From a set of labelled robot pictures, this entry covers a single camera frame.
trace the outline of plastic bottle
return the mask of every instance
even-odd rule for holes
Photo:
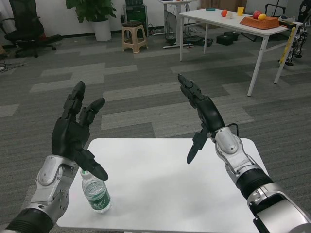
[[[104,181],[88,171],[81,170],[82,189],[86,199],[96,213],[104,213],[111,208],[111,199]]]

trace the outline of bottle label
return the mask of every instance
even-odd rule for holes
[[[106,189],[105,194],[97,200],[88,200],[94,210],[102,210],[110,203],[110,195]]]

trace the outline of bottle cap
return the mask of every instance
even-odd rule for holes
[[[80,171],[80,174],[82,176],[82,179],[88,180],[91,179],[93,177],[92,173],[90,173],[89,171]]]

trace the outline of red ball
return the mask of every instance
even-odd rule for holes
[[[228,11],[227,10],[223,10],[222,11],[222,16],[225,17],[227,15]]]

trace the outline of gray carpet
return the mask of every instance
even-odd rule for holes
[[[215,38],[223,29],[211,30]],[[278,44],[271,41],[268,46]],[[107,100],[91,126],[94,138],[192,137],[200,121],[179,91],[177,73],[193,79],[214,100],[225,122],[255,142],[271,177],[311,211],[311,41],[304,57],[285,67],[274,85],[282,49],[266,53],[253,96],[246,96],[261,42],[244,37],[231,46],[121,51],[121,35],[106,43],[93,36],[64,39],[39,58],[9,59],[24,66],[0,74],[0,225],[28,203],[35,177],[51,153],[51,134],[72,87],[86,83],[84,103]],[[73,232],[55,227],[53,232]]]

